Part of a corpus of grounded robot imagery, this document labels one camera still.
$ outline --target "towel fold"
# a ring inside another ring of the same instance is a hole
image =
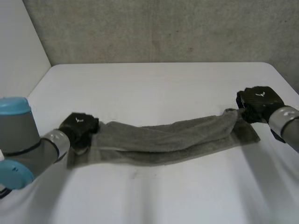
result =
[[[91,147],[84,154],[69,151],[67,167],[101,162],[166,165],[259,140],[252,126],[233,109],[227,109],[221,116],[170,125],[135,127],[118,122],[100,123]]]

